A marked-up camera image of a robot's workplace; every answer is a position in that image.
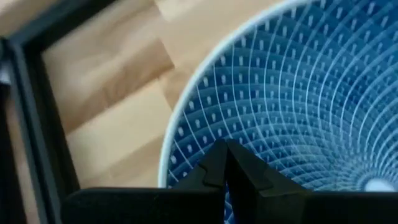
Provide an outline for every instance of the black frame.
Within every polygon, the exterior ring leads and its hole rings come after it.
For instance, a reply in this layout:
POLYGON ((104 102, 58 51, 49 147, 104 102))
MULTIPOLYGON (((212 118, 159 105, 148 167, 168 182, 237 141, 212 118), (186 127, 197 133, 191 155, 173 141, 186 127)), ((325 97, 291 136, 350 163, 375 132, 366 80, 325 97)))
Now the black frame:
MULTIPOLYGON (((113 2, 115 0, 62 0, 15 34, 0 39, 0 66, 11 79, 11 95, 16 102, 41 223, 61 223, 62 201, 80 190, 42 52, 113 2)), ((0 119, 3 121, 1 141, 5 142, 2 147, 7 148, 0 156, 4 153, 9 158, 11 142, 7 131, 3 130, 6 118, 0 119)), ((7 170, 7 176, 12 179, 7 183, 19 186, 17 179, 12 178, 15 173, 15 170, 7 170)), ((17 192, 13 191, 15 197, 21 198, 17 192)), ((18 201, 20 205, 9 210, 23 214, 22 200, 18 201)), ((10 200, 0 198, 0 202, 10 203, 10 200)), ((2 211, 5 212, 0 214, 0 221, 8 217, 8 210, 2 211)), ((9 223, 25 223, 25 218, 19 222, 9 220, 9 223)))
POLYGON ((7 128, 8 90, 0 86, 0 223, 25 223, 24 205, 7 128))

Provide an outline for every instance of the wooden surface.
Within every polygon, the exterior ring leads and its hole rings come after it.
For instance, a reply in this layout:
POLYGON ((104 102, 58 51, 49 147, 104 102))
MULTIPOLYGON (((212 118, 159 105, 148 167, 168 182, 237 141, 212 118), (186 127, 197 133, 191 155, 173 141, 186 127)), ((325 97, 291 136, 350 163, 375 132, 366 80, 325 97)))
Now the wooden surface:
MULTIPOLYGON (((193 71, 223 37, 279 1, 119 0, 46 51, 81 186, 156 187, 165 129, 193 71)), ((37 223, 11 100, 8 114, 37 223)))

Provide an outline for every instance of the bowl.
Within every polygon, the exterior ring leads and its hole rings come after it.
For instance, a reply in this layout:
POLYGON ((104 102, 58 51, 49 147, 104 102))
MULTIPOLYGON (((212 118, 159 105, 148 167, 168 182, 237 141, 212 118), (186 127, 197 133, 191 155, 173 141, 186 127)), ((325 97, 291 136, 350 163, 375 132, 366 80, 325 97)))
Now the bowl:
POLYGON ((242 25, 184 89, 159 187, 184 178, 215 139, 232 138, 311 190, 396 191, 397 7, 286 1, 242 25))

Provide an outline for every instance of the black edge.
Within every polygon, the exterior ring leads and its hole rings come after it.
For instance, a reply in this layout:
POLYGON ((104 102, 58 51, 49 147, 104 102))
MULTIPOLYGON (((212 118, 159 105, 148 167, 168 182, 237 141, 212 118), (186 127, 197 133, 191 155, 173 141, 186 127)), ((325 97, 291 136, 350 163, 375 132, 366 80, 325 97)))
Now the black edge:
POLYGON ((62 220, 63 224, 222 224, 224 196, 217 188, 86 189, 67 198, 62 220))
POLYGON ((41 223, 61 223, 62 202, 80 189, 41 53, 112 2, 60 1, 6 43, 4 64, 10 72, 41 223))
POLYGON ((303 223, 398 223, 398 194, 392 192, 312 192, 303 223))
POLYGON ((7 128, 5 109, 7 95, 8 88, 0 86, 0 223, 24 224, 26 215, 7 128))

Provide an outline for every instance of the black metal frame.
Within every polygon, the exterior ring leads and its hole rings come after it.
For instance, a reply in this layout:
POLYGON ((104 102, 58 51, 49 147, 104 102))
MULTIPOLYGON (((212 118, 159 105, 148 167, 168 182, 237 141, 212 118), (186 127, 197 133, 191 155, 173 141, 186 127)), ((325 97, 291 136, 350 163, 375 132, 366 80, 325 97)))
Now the black metal frame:
MULTIPOLYGON (((126 223, 126 220, 185 223, 185 218, 190 218, 193 223, 222 223, 225 181, 229 184, 236 218, 243 223, 272 223, 276 220, 279 223, 315 223, 324 217, 341 223, 339 215, 345 217, 343 223, 352 223, 356 222, 352 214, 365 214, 363 220, 366 223, 383 219, 398 223, 392 211, 395 205, 385 206, 396 204, 397 194, 308 192, 269 169, 255 156, 245 155, 246 150, 233 142, 216 142, 217 150, 212 150, 184 181, 171 190, 80 190, 41 54, 114 1, 63 0, 7 39, 0 39, 0 69, 6 69, 11 78, 11 94, 16 101, 41 223, 61 224, 62 220, 66 223, 104 223, 106 220, 113 223, 126 223), (242 158, 248 158, 249 165, 242 162, 242 158), (340 205, 339 200, 344 200, 344 204, 340 205), (362 210, 351 209, 350 214, 345 213, 343 208, 349 209, 358 202, 362 210), (135 203, 143 206, 132 207, 135 203), (389 219, 372 215, 366 206, 374 203, 379 206, 373 207, 373 211, 384 212, 389 219), (206 215, 197 214, 198 209, 206 215), (311 217, 309 211, 314 210, 323 217, 311 217)), ((2 89, 1 99, 6 92, 2 89)), ((0 223, 25 223, 6 117, 2 111, 0 223)))
MULTIPOLYGON (((42 52, 113 2, 60 1, 0 40, 1 66, 11 79, 41 223, 61 223, 62 201, 80 189, 42 52)), ((4 133, 2 140, 9 142, 7 136, 4 133)))

